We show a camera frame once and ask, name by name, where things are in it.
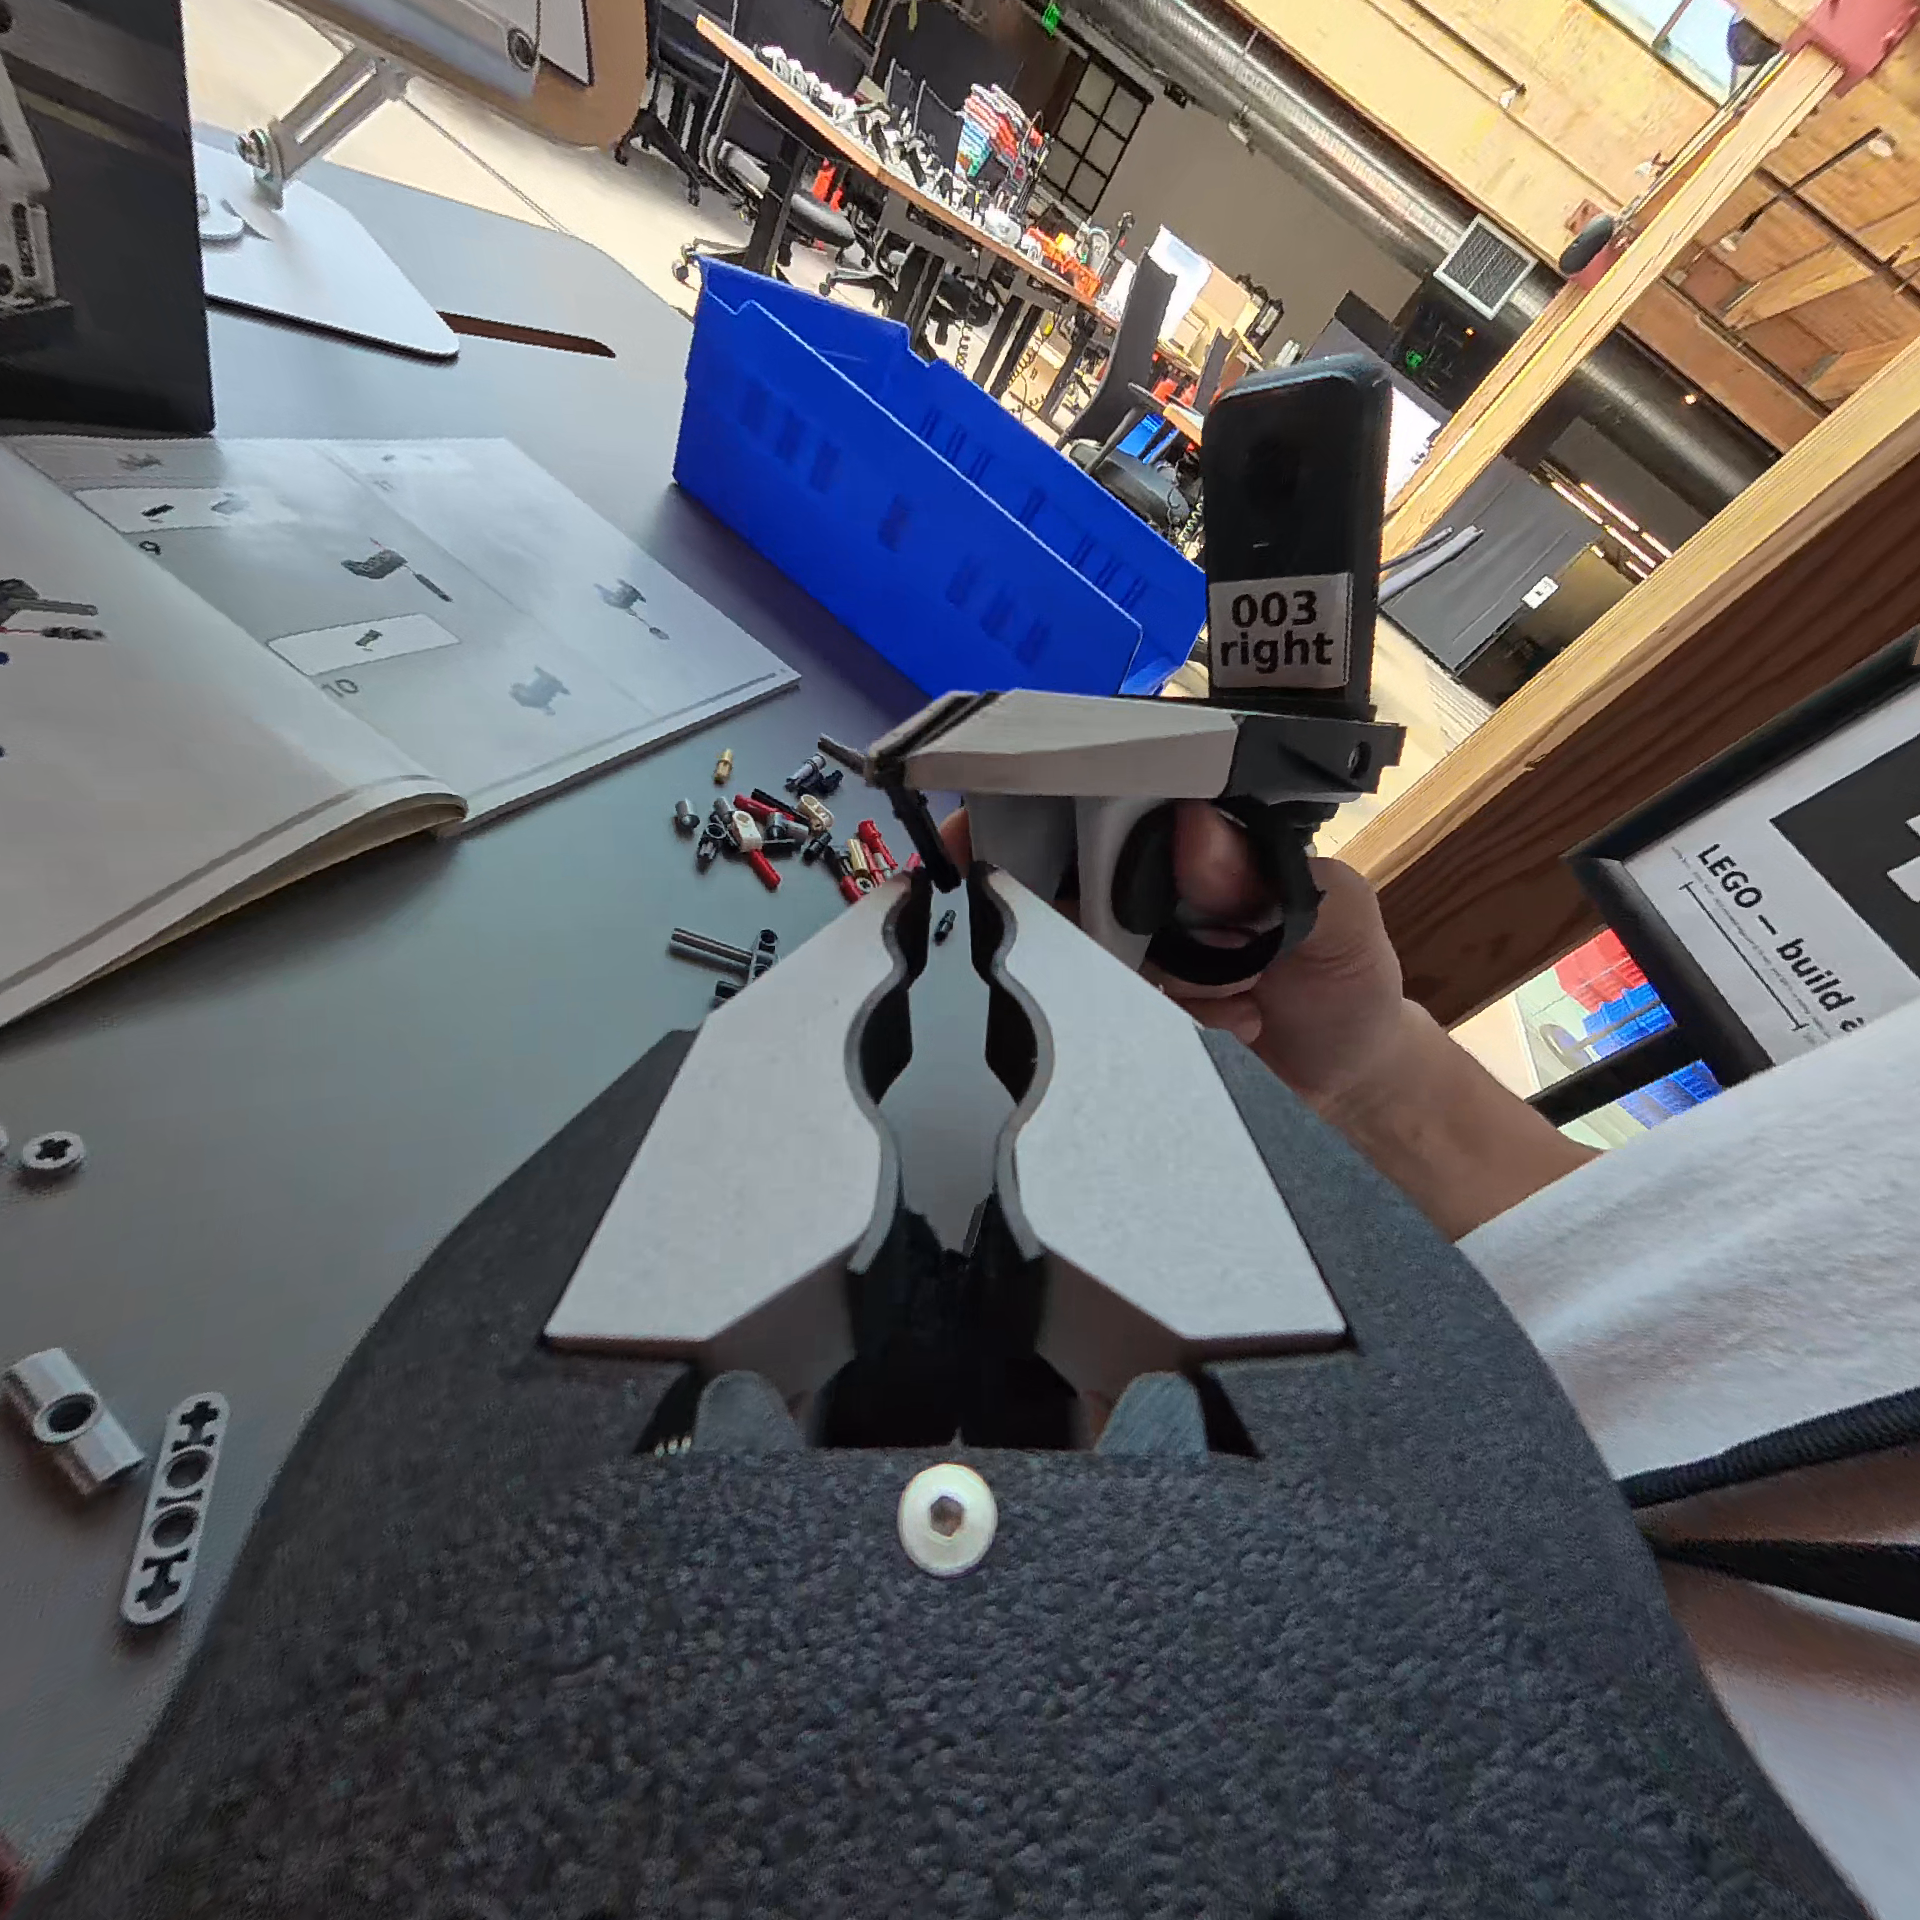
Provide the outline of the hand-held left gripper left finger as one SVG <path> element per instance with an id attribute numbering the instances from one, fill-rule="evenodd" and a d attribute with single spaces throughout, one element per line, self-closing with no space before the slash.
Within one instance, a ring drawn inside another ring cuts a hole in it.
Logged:
<path id="1" fill-rule="evenodd" d="M 914 1050 L 918 879 L 892 879 L 704 1020 L 542 1333 L 763 1373 L 852 1355 L 851 1272 L 900 1207 L 878 1100 Z"/>

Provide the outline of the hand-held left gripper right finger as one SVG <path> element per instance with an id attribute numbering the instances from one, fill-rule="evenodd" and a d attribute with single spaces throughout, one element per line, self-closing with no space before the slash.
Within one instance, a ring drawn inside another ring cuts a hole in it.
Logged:
<path id="1" fill-rule="evenodd" d="M 1350 1325 L 1210 1033 L 1001 868 L 973 868 L 990 1062 L 1033 1038 L 995 1194 L 1041 1268 L 1039 1355 L 1077 1392 L 1337 1349 Z"/>

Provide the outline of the pile of small lego pins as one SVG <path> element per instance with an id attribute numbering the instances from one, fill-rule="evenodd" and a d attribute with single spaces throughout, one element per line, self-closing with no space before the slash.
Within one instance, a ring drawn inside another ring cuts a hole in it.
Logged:
<path id="1" fill-rule="evenodd" d="M 841 901 L 859 902 L 914 871 L 918 857 L 896 859 L 888 846 L 878 818 L 851 791 L 856 772 L 863 760 L 821 736 L 781 786 L 765 786 L 747 780 L 740 757 L 726 747 L 715 754 L 709 794 L 676 799 L 671 826 L 701 871 L 736 861 L 776 894 L 788 867 L 807 867 L 827 875 Z"/>

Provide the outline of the person's right forearm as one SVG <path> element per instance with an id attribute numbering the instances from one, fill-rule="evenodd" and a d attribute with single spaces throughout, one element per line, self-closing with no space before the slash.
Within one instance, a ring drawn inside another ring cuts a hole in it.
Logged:
<path id="1" fill-rule="evenodd" d="M 1453 1243 L 1600 1159 L 1411 1001 L 1307 1105 Z"/>

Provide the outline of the dark grey lego axle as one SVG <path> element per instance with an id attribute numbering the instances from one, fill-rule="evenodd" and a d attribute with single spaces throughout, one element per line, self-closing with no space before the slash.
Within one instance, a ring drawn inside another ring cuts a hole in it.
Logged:
<path id="1" fill-rule="evenodd" d="M 736 946 L 704 932 L 691 932 L 688 926 L 674 926 L 668 936 L 668 950 L 713 969 L 713 1004 L 726 1004 L 779 963 L 781 942 L 776 927 L 763 927 L 753 946 Z"/>

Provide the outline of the grey thin lego liftarm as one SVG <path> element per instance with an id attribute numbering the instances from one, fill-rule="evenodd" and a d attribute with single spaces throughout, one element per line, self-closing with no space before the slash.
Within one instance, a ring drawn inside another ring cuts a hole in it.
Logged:
<path id="1" fill-rule="evenodd" d="M 129 1633 L 168 1625 L 184 1610 L 226 1431 L 230 1401 L 217 1389 L 190 1392 L 166 1415 L 119 1601 Z"/>

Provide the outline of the lego instruction booklet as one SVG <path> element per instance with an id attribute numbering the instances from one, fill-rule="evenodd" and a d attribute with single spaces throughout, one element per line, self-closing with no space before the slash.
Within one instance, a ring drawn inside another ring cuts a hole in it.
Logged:
<path id="1" fill-rule="evenodd" d="M 4 440 L 4 1027 L 798 679 L 508 440 Z"/>

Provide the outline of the person's right hand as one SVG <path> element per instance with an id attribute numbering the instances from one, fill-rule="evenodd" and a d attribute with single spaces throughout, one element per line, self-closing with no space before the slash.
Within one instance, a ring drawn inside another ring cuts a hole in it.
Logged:
<path id="1" fill-rule="evenodd" d="M 1250 835 L 1217 806 L 1177 808 L 1177 886 L 1197 913 L 1197 937 L 1233 944 L 1272 913 Z M 1200 1027 L 1250 1044 L 1315 1111 L 1392 1086 L 1411 1008 L 1401 967 L 1385 942 L 1371 885 L 1343 859 L 1307 857 L 1319 913 L 1304 942 L 1284 950 L 1257 980 L 1197 987 L 1165 969 L 1145 974 Z"/>

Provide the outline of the blue plastic bin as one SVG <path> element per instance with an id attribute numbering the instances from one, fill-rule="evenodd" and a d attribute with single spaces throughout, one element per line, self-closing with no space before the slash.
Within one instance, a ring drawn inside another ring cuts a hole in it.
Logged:
<path id="1" fill-rule="evenodd" d="M 1153 695 L 1206 575 L 900 322 L 709 257 L 674 480 L 924 695 Z"/>

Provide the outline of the ceiling air vent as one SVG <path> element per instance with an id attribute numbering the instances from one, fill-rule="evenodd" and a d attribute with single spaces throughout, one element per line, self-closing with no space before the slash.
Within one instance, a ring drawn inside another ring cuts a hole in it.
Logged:
<path id="1" fill-rule="evenodd" d="M 1488 217 L 1472 217 L 1432 270 L 1432 278 L 1479 317 L 1495 321 L 1533 266 L 1537 257 L 1506 229 Z"/>

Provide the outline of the long wooden workbench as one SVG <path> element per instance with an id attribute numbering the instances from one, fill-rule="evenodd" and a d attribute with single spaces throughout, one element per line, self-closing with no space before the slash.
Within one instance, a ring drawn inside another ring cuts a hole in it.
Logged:
<path id="1" fill-rule="evenodd" d="M 1097 331 L 1118 331 L 1120 321 L 1074 276 L 1053 272 L 1022 239 L 1008 239 L 1001 229 L 950 205 L 944 192 L 924 192 L 910 172 L 892 167 L 856 132 L 821 114 L 719 23 L 701 15 L 696 33 L 726 59 L 729 77 L 740 81 L 756 96 L 756 107 L 781 127 L 781 153 L 769 176 L 769 192 L 760 201 L 753 239 L 740 257 L 744 266 L 760 276 L 776 272 L 804 167 L 821 157 L 838 161 L 881 193 L 875 241 L 896 239 L 905 243 L 905 262 L 888 314 L 914 338 L 927 325 L 942 276 L 966 276 L 975 285 L 1008 276 L 1011 290 L 973 374 L 986 392 L 1001 397 L 1013 387 L 1019 360 L 1039 342 L 1041 321 L 1047 314 L 1068 317 L 1068 360 L 1041 402 L 1041 414 L 1047 416 L 1062 402 L 1093 338 Z"/>

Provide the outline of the stack of storage bins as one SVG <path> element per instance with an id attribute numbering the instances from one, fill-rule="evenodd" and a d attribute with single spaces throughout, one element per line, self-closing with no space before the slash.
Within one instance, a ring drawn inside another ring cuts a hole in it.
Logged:
<path id="1" fill-rule="evenodd" d="M 1530 1094 L 1673 1029 L 1665 1001 L 1609 927 L 1529 980 L 1511 994 L 1511 1011 Z M 1684 1062 L 1585 1115 L 1563 1121 L 1558 1132 L 1604 1150 L 1684 1115 L 1718 1090 L 1722 1086 L 1705 1062 Z"/>

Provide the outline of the person's white shirt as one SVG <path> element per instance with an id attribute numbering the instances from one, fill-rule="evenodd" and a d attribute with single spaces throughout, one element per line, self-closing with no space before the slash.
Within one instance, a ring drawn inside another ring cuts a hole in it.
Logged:
<path id="1" fill-rule="evenodd" d="M 1619 1478 L 1918 1385 L 1918 1008 L 1747 1079 L 1462 1240 Z M 1789 1809 L 1918 1917 L 1918 1625 L 1668 1566 Z"/>

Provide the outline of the black framed sign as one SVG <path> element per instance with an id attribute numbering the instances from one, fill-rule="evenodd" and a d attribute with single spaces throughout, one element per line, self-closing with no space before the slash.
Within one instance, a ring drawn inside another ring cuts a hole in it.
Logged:
<path id="1" fill-rule="evenodd" d="M 1530 1097 L 1596 1111 L 1684 1062 L 1722 1088 L 1918 997 L 1918 634 L 1566 857 L 1673 1029 Z"/>

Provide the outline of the monitor stand base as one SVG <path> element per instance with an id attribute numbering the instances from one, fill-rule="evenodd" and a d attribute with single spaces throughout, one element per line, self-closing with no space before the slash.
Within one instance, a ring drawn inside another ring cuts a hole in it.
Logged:
<path id="1" fill-rule="evenodd" d="M 381 241 L 300 176 L 414 77 L 564 147 L 607 147 L 652 67 L 644 4 L 300 4 L 339 40 L 281 116 L 194 132 L 208 300 L 431 364 L 458 335 Z"/>

